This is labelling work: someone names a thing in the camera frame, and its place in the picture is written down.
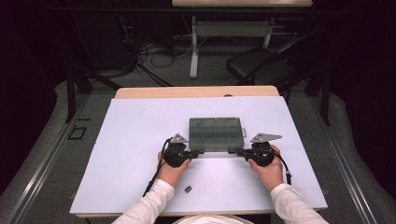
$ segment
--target person's left hand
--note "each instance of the person's left hand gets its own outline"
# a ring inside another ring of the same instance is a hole
[[[158,161],[160,159],[161,152],[158,153]],[[191,160],[185,160],[179,167],[172,167],[163,159],[161,161],[161,164],[163,164],[163,166],[161,167],[157,178],[165,181],[166,183],[170,184],[172,187],[175,188],[181,175],[189,167],[190,162]]]

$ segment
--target wooden table edge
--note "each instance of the wooden table edge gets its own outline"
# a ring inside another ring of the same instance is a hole
[[[121,88],[115,99],[279,96],[274,86],[208,86]]]

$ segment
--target white sleeve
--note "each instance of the white sleeve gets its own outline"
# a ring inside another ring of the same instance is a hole
[[[303,201],[303,196],[294,187],[281,184],[271,191],[276,213],[286,224],[328,223]]]
[[[157,179],[151,190],[139,203],[133,205],[117,218],[114,224],[154,223],[157,216],[165,208],[166,203],[174,196],[175,189],[161,179]]]

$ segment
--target metal bracket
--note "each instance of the metal bracket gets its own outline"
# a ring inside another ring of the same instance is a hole
[[[171,143],[188,143],[189,141],[180,135],[180,133],[177,133],[172,139]]]
[[[275,134],[268,134],[268,133],[258,133],[256,136],[254,136],[250,142],[251,143],[264,143],[264,142],[269,142],[272,140],[276,140],[282,138],[281,135],[275,135]]]

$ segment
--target person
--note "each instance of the person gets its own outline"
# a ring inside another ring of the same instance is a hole
[[[271,146],[273,150],[280,153],[276,146]],[[125,223],[154,223],[157,216],[165,208],[175,192],[178,180],[189,167],[190,160],[184,161],[179,167],[174,168],[164,162],[156,182],[145,197],[141,198],[138,204],[133,205],[114,224]],[[302,195],[291,185],[283,182],[283,166],[278,157],[265,167],[260,167],[254,160],[247,161],[250,167],[258,174],[264,186],[271,192],[276,213],[287,224],[300,223],[328,223],[323,217],[303,201]],[[190,223],[252,223],[237,216],[215,216],[201,215],[182,217],[174,222],[175,224]]]

